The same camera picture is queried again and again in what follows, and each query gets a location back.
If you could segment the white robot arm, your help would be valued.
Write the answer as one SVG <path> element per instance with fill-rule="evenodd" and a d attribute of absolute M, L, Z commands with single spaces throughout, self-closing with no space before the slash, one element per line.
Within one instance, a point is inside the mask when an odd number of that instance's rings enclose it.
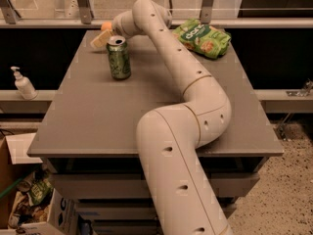
<path fill-rule="evenodd" d="M 164 235 L 233 235 L 196 153 L 227 129 L 230 100 L 170 25 L 168 10 L 152 0 L 137 0 L 130 11 L 102 25 L 126 38 L 148 35 L 184 99 L 140 118 L 140 162 Z"/>

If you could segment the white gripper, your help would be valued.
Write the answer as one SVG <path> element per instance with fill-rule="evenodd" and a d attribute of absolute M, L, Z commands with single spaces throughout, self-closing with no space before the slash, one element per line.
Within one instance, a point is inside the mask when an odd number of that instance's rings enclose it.
<path fill-rule="evenodd" d="M 141 29 L 134 23 L 131 11 L 126 11 L 117 15 L 112 21 L 112 30 L 115 34 L 121 35 L 125 38 L 131 38 L 141 33 Z M 106 29 L 96 36 L 90 42 L 90 45 L 93 48 L 101 48 L 107 44 L 111 37 L 112 31 Z"/>

